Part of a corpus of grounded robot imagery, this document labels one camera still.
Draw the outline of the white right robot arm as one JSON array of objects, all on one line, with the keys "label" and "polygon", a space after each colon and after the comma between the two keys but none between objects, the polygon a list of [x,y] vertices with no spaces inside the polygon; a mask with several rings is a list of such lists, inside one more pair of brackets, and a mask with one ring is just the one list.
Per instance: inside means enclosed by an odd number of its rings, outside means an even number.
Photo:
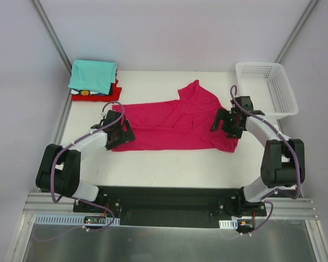
[{"label": "white right robot arm", "polygon": [[230,216],[242,217],[263,207],[262,202],[284,192],[291,199],[300,197],[304,182],[304,143],[291,139],[278,131],[265,118],[265,113],[254,109],[249,96],[233,97],[230,110],[219,108],[212,131],[223,130],[228,138],[241,138],[243,132],[251,133],[263,146],[260,176],[242,187],[236,196],[223,204]]}]

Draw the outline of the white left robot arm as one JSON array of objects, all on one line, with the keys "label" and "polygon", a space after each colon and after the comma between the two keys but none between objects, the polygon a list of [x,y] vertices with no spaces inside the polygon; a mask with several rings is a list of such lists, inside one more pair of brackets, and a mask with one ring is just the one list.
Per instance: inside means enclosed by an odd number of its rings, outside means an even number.
[{"label": "white left robot arm", "polygon": [[135,135],[122,112],[108,110],[99,124],[92,126],[82,137],[65,145],[46,147],[36,177],[36,186],[62,197],[86,200],[92,212],[104,208],[104,198],[98,186],[81,180],[81,163],[103,148],[113,150],[134,141]]}]

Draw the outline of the white plastic basket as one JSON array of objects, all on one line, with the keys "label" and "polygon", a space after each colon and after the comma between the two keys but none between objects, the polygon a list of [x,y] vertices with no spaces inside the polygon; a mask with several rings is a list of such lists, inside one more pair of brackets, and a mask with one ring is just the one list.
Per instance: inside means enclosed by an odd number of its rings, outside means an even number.
[{"label": "white plastic basket", "polygon": [[239,62],[235,66],[237,94],[249,96],[267,118],[297,115],[298,105],[284,67],[271,62]]}]

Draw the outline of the crimson pink t shirt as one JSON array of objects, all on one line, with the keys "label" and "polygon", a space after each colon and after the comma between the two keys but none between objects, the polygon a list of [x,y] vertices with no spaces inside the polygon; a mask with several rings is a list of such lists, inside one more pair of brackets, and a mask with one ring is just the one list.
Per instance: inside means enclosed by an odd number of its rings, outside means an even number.
[{"label": "crimson pink t shirt", "polygon": [[202,150],[215,148],[233,153],[238,139],[222,130],[211,131],[218,97],[201,87],[198,80],[178,90],[179,99],[166,102],[114,105],[125,112],[135,140],[115,148],[116,152],[157,150]]}]

